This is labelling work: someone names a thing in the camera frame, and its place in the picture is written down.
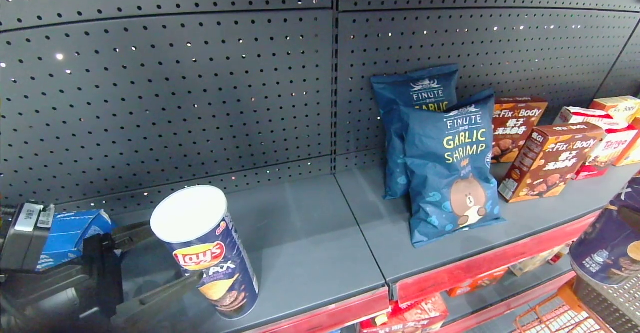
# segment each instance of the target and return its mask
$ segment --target white lid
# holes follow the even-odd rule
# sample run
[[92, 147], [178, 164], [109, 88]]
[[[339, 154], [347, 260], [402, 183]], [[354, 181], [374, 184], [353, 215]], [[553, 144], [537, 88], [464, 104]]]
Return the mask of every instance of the white lid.
[[153, 210], [151, 230], [161, 241], [183, 243], [214, 229], [227, 212], [227, 197], [211, 185], [180, 189]]

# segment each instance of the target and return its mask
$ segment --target pegboard wall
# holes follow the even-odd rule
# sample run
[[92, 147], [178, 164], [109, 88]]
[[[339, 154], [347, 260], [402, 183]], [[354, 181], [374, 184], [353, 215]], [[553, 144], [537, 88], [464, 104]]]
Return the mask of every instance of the pegboard wall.
[[0, 0], [0, 9], [2, 202], [119, 214], [185, 185], [232, 192], [379, 162], [374, 74], [458, 63], [459, 98], [494, 87], [543, 96], [550, 110], [586, 105], [601, 86], [630, 94], [604, 92], [623, 71], [634, 82], [640, 0]]

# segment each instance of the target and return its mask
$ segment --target lay's chip canister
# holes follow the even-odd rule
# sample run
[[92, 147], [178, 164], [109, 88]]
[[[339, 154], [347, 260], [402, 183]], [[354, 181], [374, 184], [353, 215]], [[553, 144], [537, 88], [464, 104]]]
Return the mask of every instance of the lay's chip canister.
[[153, 210], [150, 223], [183, 273], [203, 271], [198, 289], [224, 319], [239, 319], [254, 308], [258, 281], [222, 190], [196, 185], [174, 192]]

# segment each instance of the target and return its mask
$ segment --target round snack tin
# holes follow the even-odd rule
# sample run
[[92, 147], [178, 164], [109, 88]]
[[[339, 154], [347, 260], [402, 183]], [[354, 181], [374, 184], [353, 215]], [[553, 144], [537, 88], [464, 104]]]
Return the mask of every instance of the round snack tin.
[[608, 206], [571, 245], [574, 265], [595, 281], [622, 285], [640, 274], [640, 215]]
[[227, 197], [210, 185], [174, 192], [153, 210], [151, 230], [189, 275], [202, 271], [199, 291], [224, 319], [247, 315], [258, 281], [227, 210]]

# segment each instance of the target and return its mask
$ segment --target lay's logo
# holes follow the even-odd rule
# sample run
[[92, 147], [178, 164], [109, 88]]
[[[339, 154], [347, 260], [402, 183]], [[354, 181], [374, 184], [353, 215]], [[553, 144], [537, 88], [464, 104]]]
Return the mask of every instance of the lay's logo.
[[221, 241], [180, 248], [173, 252], [179, 265], [188, 270], [212, 267], [225, 257], [225, 245]]

